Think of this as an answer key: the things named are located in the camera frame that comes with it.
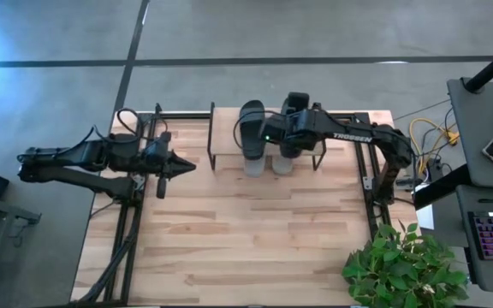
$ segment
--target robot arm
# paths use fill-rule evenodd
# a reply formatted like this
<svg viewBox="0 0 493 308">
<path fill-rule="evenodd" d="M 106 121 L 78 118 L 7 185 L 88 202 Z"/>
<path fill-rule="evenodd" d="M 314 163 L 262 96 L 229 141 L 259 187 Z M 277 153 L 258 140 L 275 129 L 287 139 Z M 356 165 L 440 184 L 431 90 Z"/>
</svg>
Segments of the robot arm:
<svg viewBox="0 0 493 308">
<path fill-rule="evenodd" d="M 382 173 L 373 185 L 374 201 L 393 203 L 393 185 L 399 171 L 412 162 L 410 139 L 389 125 L 339 122 L 319 105 L 289 115 L 272 115 L 260 129 L 260 138 L 274 144 L 287 143 L 313 150 L 323 139 L 339 139 L 377 146 L 385 157 Z"/>
<path fill-rule="evenodd" d="M 112 198 L 131 198 L 136 182 L 131 177 L 107 179 L 66 167 L 80 167 L 98 172 L 113 171 L 159 176 L 157 197 L 164 198 L 166 180 L 195 170 L 195 165 L 169 151 L 171 134 L 161 133 L 139 151 L 140 139 L 131 134 L 116 134 L 108 138 L 82 141 L 69 148 L 29 148 L 19 155 L 19 176 L 27 182 L 61 181 L 86 187 Z"/>
</svg>

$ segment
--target black slipper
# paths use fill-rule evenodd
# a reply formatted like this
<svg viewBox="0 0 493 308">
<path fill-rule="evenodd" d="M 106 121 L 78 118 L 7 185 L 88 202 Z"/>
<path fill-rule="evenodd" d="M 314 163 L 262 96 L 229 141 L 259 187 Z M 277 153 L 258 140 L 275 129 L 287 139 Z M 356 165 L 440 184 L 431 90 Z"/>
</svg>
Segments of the black slipper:
<svg viewBox="0 0 493 308">
<path fill-rule="evenodd" d="M 265 119 L 264 104 L 258 100 L 247 102 L 241 107 L 239 117 L 243 156 L 248 160 L 258 160 L 264 155 L 265 148 L 265 141 L 259 137 Z"/>
<path fill-rule="evenodd" d="M 309 94 L 300 92 L 290 92 L 287 99 L 282 103 L 281 114 L 289 115 L 294 112 L 304 110 L 309 107 Z M 281 156 L 285 158 L 297 158 L 301 154 L 301 150 L 295 149 L 293 146 L 282 143 L 280 145 Z"/>
</svg>

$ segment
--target wooden tabletop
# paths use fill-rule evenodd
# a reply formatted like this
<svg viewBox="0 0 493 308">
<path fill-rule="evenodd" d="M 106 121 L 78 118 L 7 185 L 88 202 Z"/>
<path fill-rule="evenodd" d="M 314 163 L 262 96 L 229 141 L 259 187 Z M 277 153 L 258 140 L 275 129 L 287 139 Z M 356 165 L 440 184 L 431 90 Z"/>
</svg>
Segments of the wooden tabletop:
<svg viewBox="0 0 493 308">
<path fill-rule="evenodd" d="M 389 111 L 369 113 L 392 124 Z M 327 140 L 317 171 L 310 157 L 299 157 L 291 175 L 275 175 L 269 157 L 262 176 L 248 178 L 241 156 L 221 156 L 211 170 L 207 120 L 167 122 L 172 148 L 197 169 L 170 181 L 166 199 L 155 197 L 153 176 L 147 182 L 130 305 L 354 304 L 341 272 L 370 234 L 352 142 Z M 114 123 L 113 131 L 122 127 Z M 109 202 L 100 194 L 92 209 Z M 389 211 L 396 227 L 399 219 L 416 222 L 409 204 Z M 118 212 L 114 205 L 90 221 L 72 299 L 110 260 Z"/>
</svg>

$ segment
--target white paper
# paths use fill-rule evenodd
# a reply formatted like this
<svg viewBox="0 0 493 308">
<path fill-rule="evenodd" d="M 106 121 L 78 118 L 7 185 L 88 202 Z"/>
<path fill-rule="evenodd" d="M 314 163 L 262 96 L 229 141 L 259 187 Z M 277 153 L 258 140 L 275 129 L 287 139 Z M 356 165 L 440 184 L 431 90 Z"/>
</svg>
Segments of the white paper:
<svg viewBox="0 0 493 308">
<path fill-rule="evenodd" d="M 414 190 L 417 192 L 427 186 L 427 184 L 420 184 L 417 185 Z M 427 228 L 429 230 L 435 229 L 435 224 L 433 222 L 433 204 L 429 204 L 420 210 L 416 210 L 416 216 L 418 217 L 418 225 L 420 228 Z"/>
</svg>

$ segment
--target concrete floor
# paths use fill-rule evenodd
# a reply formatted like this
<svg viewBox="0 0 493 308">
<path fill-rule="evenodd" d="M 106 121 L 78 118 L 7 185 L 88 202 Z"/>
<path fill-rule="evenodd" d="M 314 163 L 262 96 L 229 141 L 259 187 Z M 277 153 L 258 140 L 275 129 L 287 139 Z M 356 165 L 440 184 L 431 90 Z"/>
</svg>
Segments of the concrete floor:
<svg viewBox="0 0 493 308">
<path fill-rule="evenodd" d="M 0 0 L 0 61 L 125 60 L 140 0 Z M 137 58 L 258 56 L 492 56 L 488 0 L 158 0 L 150 4 Z M 260 99 L 278 106 L 309 92 L 329 110 L 391 110 L 395 117 L 448 98 L 446 80 L 486 63 L 338 64 L 135 68 L 125 105 L 207 110 Z M 64 184 L 20 182 L 15 156 L 28 146 L 62 146 L 92 124 L 108 129 L 123 74 L 115 68 L 0 68 L 0 175 L 7 200 L 43 212 L 21 248 L 5 247 L 0 307 L 68 301 L 93 194 Z M 441 104 L 415 117 L 443 121 Z M 415 135 L 427 127 L 418 127 Z M 460 146 L 441 152 L 456 168 Z M 470 289 L 467 305 L 493 307 Z"/>
</svg>

